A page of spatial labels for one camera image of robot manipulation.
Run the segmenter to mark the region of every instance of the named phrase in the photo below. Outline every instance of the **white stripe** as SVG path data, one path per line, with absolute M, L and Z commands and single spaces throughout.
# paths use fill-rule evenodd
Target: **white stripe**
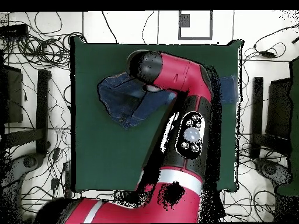
M 197 195 L 201 192 L 201 182 L 189 173 L 172 169 L 164 169 L 160 171 L 159 183 L 179 182 L 180 186 L 194 191 Z
M 140 174 L 140 178 L 139 178 L 139 180 L 138 180 L 138 183 L 137 184 L 139 184 L 140 183 L 140 181 L 141 181 L 141 179 L 142 179 L 142 175 L 143 175 L 143 171 L 141 172 L 141 174 Z
M 102 206 L 103 202 L 101 200 L 99 200 L 91 209 L 91 211 L 89 211 L 87 217 L 84 220 L 84 223 L 92 223 L 93 218 L 95 217 L 97 211 L 99 210 L 99 208 Z

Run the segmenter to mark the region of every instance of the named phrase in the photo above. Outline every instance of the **black border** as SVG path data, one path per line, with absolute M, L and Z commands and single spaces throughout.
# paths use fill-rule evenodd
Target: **black border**
M 179 40 L 212 40 L 213 38 L 213 11 L 210 10 L 210 36 L 209 37 L 182 37 L 181 34 L 181 26 L 180 26 L 180 16 L 182 15 L 182 11 L 179 10 Z

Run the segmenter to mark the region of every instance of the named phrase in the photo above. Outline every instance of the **green mat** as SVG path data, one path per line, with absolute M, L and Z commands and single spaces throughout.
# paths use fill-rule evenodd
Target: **green mat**
M 283 196 L 299 196 L 299 58 L 290 62 L 290 75 L 293 84 L 290 90 L 290 97 L 293 103 L 291 116 L 291 147 L 292 152 L 288 160 L 293 179 L 290 184 L 281 185 L 277 192 Z
M 166 111 L 161 107 L 140 125 L 124 130 L 113 122 L 99 101 L 97 84 L 126 70 L 135 50 L 159 50 L 213 66 L 219 77 L 238 74 L 242 41 L 230 45 L 132 45 L 71 43 L 75 61 L 75 176 L 72 185 L 82 190 L 135 190 L 151 141 Z M 221 167 L 218 189 L 235 191 L 236 104 L 222 108 Z

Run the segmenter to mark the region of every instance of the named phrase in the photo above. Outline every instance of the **denim cloth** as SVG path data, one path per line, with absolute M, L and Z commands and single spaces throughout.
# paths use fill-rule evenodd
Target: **denim cloth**
M 220 99 L 221 103 L 236 103 L 239 101 L 238 81 L 235 75 L 226 76 L 219 79 L 220 81 Z
M 238 91 L 235 76 L 220 78 L 221 101 L 232 103 L 238 101 Z M 112 120 L 124 129 L 138 125 L 163 105 L 169 105 L 176 94 L 162 90 L 147 92 L 142 89 L 143 83 L 137 79 L 131 80 L 124 72 L 109 76 L 98 84 L 98 95 L 104 103 Z

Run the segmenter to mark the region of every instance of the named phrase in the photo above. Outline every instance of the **power adapter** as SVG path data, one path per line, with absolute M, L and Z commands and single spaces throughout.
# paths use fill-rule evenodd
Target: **power adapter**
M 59 155 L 60 155 L 60 149 L 55 149 L 55 150 L 54 150 L 54 153 L 53 153 L 53 156 L 52 156 L 52 159 L 53 159 L 53 163 L 54 163 L 54 164 L 56 163 L 56 161 L 57 161 Z
M 259 54 L 265 58 L 276 58 L 276 55 L 270 51 L 260 51 Z
M 27 24 L 0 27 L 0 37 L 4 40 L 19 41 L 27 37 L 28 34 Z
M 53 195 L 59 188 L 59 179 L 57 178 L 52 178 L 51 180 L 51 190 L 53 190 Z

